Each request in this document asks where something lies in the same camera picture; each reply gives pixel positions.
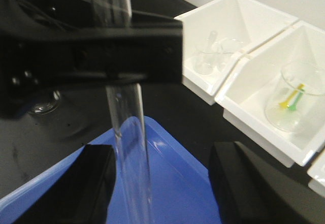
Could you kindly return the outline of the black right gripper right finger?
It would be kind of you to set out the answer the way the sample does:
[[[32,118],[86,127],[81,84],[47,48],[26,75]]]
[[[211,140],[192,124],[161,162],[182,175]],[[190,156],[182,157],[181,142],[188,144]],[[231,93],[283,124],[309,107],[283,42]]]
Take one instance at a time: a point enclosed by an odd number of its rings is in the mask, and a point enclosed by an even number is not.
[[[324,198],[240,142],[214,143],[208,174],[222,223],[324,223]]]

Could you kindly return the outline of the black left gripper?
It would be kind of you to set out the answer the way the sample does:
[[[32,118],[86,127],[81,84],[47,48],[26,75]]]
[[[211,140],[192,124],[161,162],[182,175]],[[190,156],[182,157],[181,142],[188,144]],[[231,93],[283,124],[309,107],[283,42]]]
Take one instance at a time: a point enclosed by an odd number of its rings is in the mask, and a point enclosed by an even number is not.
[[[1,117],[55,89],[179,83],[182,35],[176,20],[95,28],[82,0],[1,0]]]

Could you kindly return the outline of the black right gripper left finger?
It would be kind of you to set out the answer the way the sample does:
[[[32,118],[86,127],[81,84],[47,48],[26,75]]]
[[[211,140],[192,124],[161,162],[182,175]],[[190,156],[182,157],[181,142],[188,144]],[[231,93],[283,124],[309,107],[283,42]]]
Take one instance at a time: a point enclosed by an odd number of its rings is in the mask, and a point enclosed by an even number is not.
[[[111,145],[86,145],[65,173],[15,223],[106,223],[116,180]]]

